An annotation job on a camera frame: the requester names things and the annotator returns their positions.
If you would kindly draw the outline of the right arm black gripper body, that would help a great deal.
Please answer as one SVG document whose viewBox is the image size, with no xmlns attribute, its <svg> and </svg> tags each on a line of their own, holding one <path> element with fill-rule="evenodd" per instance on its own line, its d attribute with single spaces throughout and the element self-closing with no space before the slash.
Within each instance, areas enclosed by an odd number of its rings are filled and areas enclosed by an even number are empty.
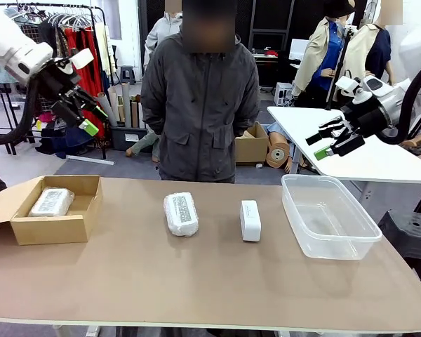
<svg viewBox="0 0 421 337">
<path fill-rule="evenodd" d="M 380 108 L 381 105 L 376 100 L 360 104 L 351 101 L 342 106 L 342 112 L 352 129 L 364 138 L 368 138 L 388 127 L 386 117 Z"/>
</svg>

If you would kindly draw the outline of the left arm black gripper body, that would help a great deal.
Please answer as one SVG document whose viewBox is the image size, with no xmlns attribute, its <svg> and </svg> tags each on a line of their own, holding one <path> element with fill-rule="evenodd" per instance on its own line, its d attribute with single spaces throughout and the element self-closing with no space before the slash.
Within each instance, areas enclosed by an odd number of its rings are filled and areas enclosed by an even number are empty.
<svg viewBox="0 0 421 337">
<path fill-rule="evenodd" d="M 38 94 L 49 101 L 71 102 L 80 80 L 75 71 L 66 74 L 59 68 L 45 68 L 38 73 Z"/>
</svg>

